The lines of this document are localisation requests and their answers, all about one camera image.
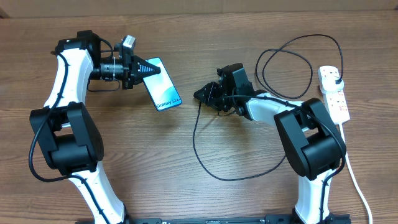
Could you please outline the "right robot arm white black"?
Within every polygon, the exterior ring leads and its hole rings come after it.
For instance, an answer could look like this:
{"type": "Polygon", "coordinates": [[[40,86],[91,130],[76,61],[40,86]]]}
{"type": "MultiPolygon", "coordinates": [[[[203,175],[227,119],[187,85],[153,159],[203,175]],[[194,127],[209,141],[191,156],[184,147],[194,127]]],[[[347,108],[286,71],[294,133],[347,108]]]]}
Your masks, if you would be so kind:
{"type": "Polygon", "coordinates": [[[264,223],[351,223],[328,209],[331,179],[345,166],[346,144],[318,98],[289,101],[255,90],[241,63],[217,70],[219,80],[194,92],[200,104],[276,127],[284,158],[298,175],[298,200],[290,214],[268,214],[264,223]]]}

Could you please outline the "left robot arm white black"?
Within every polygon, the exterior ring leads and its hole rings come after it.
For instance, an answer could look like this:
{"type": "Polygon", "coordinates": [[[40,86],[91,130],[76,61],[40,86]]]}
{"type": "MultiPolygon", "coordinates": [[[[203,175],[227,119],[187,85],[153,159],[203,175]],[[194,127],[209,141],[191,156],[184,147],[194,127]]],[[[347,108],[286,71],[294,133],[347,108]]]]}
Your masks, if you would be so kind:
{"type": "Polygon", "coordinates": [[[131,89],[159,74],[160,68],[134,55],[136,39],[131,35],[111,46],[108,57],[101,56],[104,42],[92,30],[58,42],[52,92],[43,108],[29,116],[34,138],[28,163],[42,182],[72,182],[89,206],[93,223],[133,223],[105,174],[104,144],[86,108],[86,92],[90,80],[116,80],[122,89],[131,89]]]}

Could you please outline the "Samsung Galaxy smartphone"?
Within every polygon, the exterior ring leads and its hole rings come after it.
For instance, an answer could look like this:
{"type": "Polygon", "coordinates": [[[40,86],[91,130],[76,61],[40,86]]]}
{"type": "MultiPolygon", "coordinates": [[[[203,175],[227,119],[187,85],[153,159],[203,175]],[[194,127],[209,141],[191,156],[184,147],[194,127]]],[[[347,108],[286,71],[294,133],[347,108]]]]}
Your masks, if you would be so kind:
{"type": "Polygon", "coordinates": [[[164,111],[182,104],[182,99],[173,84],[160,58],[150,58],[149,62],[160,68],[160,73],[143,79],[147,91],[157,111],[164,111]]]}

